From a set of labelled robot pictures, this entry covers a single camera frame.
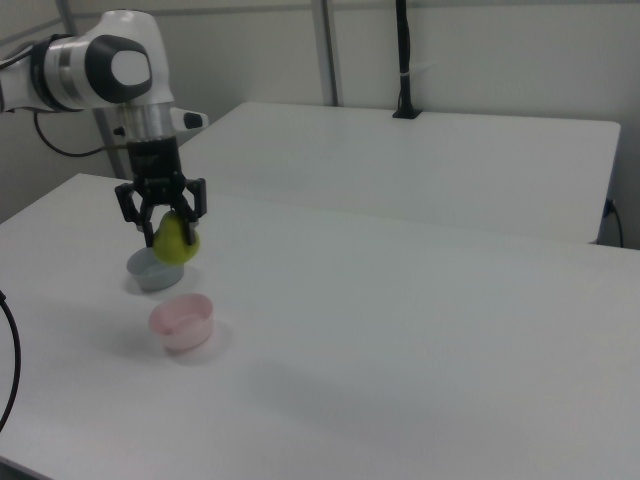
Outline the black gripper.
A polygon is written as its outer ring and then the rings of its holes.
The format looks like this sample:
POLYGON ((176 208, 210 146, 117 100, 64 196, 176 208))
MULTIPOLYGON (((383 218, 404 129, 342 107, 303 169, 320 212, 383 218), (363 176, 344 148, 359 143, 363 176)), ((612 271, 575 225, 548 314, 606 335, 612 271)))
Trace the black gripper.
POLYGON ((204 178, 186 179, 182 173, 177 139, 129 142, 127 153, 133 183, 115 188, 123 218, 143 234, 145 245, 154 244, 152 214, 159 204, 171 204, 186 245, 196 244, 196 227, 207 213, 204 178))

